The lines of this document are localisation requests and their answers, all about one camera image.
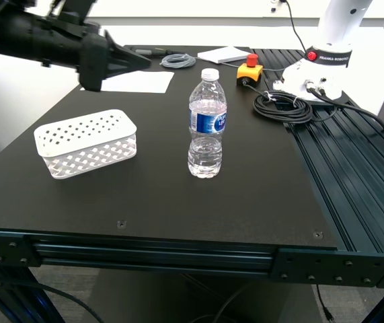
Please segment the white plastic basket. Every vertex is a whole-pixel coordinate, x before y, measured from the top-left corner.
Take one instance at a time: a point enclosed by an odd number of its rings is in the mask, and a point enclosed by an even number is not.
[[[46,124],[34,136],[51,176],[63,179],[135,156],[136,131],[123,111],[108,110]]]

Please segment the water bottle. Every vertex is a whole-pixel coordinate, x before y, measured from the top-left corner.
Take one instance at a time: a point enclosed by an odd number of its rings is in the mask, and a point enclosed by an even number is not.
[[[226,124],[226,97],[217,81],[219,71],[202,70],[202,81],[189,100],[189,130],[192,136],[188,167],[192,175],[212,178],[221,167],[221,136]]]

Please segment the notepad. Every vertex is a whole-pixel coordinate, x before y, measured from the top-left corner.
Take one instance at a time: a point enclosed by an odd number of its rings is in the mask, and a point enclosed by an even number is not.
[[[110,77],[102,82],[102,91],[165,93],[173,72],[131,72]]]
[[[208,52],[198,53],[200,59],[214,62],[216,64],[238,61],[246,59],[249,52],[239,50],[238,48],[228,46],[219,49],[209,50]]]

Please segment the blue label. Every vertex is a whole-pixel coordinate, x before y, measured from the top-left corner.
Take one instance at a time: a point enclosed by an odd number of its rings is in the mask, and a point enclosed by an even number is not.
[[[189,110],[189,126],[198,133],[218,133],[225,128],[226,112],[207,116]]]

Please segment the red button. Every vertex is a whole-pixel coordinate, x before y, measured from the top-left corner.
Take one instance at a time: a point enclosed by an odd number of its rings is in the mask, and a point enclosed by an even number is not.
[[[258,64],[259,56],[256,54],[247,55],[247,67],[255,67]]]
[[[307,57],[310,61],[315,61],[317,59],[317,54],[315,52],[308,52]]]

